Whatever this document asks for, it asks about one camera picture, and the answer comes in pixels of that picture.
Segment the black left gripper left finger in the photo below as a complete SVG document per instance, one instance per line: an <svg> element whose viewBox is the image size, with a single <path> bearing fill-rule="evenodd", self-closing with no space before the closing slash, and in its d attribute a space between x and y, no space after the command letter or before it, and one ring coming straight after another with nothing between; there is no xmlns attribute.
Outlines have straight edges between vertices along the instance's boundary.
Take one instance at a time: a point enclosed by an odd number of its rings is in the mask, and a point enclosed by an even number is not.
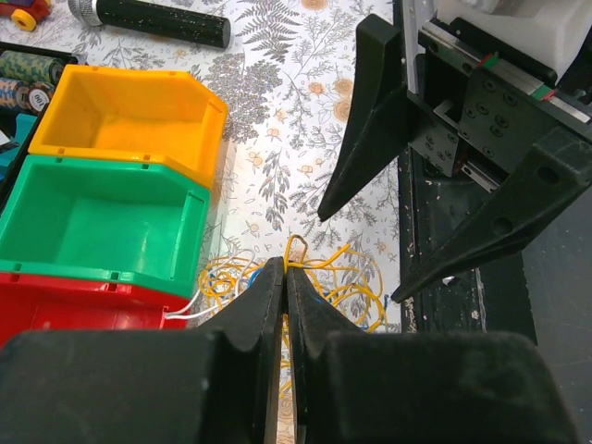
<svg viewBox="0 0 592 444"><path fill-rule="evenodd" d="M5 443L272 443L283 262L186 329L38 330L1 352Z"/></svg>

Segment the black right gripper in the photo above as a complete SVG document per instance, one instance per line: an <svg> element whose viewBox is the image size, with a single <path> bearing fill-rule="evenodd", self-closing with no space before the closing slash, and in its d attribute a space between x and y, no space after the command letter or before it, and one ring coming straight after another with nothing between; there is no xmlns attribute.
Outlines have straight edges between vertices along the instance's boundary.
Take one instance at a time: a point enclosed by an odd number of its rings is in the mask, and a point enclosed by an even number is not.
<svg viewBox="0 0 592 444"><path fill-rule="evenodd" d="M371 14L355 37L351 109L322 221L408 142L401 28ZM520 252L591 186L591 114L561 93L555 71L460 18L429 20L418 41L425 71L408 95L410 147L440 175L494 192L411 271L394 302Z"/></svg>

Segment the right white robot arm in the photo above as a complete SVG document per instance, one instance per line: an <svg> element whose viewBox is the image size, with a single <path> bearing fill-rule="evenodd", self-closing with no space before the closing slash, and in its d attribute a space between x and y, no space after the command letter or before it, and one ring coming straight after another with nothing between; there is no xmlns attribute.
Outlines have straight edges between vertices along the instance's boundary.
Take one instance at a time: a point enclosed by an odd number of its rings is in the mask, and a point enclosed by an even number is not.
<svg viewBox="0 0 592 444"><path fill-rule="evenodd" d="M587 1L398 1L356 29L351 112L317 213L404 150L488 197L393 292L523 250L591 185Z"/></svg>

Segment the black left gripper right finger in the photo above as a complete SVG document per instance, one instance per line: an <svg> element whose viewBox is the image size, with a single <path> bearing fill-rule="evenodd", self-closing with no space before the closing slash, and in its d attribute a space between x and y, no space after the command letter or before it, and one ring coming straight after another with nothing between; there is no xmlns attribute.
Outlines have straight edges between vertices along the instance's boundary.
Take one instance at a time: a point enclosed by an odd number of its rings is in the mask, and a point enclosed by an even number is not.
<svg viewBox="0 0 592 444"><path fill-rule="evenodd" d="M372 334L287 274L300 443L575 443L555 381L513 333Z"/></svg>

